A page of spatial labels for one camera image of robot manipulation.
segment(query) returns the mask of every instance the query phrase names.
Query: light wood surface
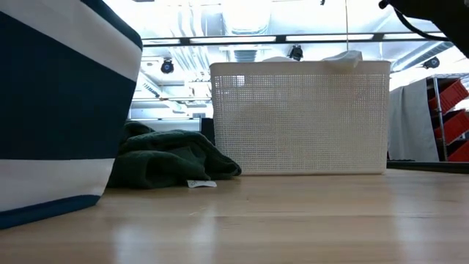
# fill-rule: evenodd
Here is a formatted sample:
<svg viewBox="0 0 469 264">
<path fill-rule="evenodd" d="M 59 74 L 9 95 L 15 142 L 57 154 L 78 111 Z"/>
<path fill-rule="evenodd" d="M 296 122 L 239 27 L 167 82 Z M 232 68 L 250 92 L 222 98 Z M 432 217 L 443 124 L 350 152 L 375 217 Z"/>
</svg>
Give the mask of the light wood surface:
<svg viewBox="0 0 469 264">
<path fill-rule="evenodd" d="M 0 263 L 468 264 L 469 175 L 109 190 L 96 207 L 0 231 Z"/>
</svg>

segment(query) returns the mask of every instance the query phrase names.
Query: green towel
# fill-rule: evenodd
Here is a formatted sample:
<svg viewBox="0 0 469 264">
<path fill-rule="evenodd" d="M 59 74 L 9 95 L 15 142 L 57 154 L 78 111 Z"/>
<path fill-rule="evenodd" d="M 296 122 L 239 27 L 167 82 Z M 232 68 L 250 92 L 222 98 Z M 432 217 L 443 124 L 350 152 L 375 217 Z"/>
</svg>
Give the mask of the green towel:
<svg viewBox="0 0 469 264">
<path fill-rule="evenodd" d="M 163 188 L 187 185 L 187 180 L 226 180 L 239 174 L 241 168 L 198 132 L 154 132 L 128 121 L 108 187 Z"/>
</svg>

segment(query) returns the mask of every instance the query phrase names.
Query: security camera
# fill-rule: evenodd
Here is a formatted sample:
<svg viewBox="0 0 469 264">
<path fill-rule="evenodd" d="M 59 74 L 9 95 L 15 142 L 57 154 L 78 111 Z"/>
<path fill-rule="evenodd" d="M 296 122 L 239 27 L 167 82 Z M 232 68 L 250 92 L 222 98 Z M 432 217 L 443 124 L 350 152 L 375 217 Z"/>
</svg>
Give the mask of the security camera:
<svg viewBox="0 0 469 264">
<path fill-rule="evenodd" d="M 435 69 L 438 66 L 440 66 L 440 60 L 437 57 L 433 57 L 424 63 L 425 69 Z"/>
<path fill-rule="evenodd" d="M 299 62 L 303 58 L 303 49 L 301 49 L 301 46 L 293 45 L 292 49 L 288 54 L 288 57 Z"/>
<path fill-rule="evenodd" d="M 164 62 L 161 65 L 161 72 L 165 74 L 174 72 L 174 65 L 172 59 L 164 59 Z"/>
</svg>

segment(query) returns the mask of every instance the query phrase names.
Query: white plastic basket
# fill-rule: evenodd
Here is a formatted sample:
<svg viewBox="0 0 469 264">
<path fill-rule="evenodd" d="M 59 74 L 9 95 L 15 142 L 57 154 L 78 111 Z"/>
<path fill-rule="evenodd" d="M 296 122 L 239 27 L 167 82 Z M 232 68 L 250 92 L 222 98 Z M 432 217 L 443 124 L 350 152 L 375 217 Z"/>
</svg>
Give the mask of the white plastic basket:
<svg viewBox="0 0 469 264">
<path fill-rule="evenodd" d="M 218 63 L 216 147 L 247 175 L 381 174 L 389 62 Z"/>
</svg>

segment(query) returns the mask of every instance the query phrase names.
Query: clothing tag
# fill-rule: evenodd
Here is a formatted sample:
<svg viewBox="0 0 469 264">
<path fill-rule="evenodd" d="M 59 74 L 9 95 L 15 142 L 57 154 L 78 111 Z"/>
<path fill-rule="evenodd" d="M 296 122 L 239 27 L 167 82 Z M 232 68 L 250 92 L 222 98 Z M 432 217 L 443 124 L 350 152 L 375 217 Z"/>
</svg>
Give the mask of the clothing tag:
<svg viewBox="0 0 469 264">
<path fill-rule="evenodd" d="M 212 180 L 188 180 L 189 188 L 195 188 L 200 186 L 216 187 L 217 183 Z"/>
</svg>

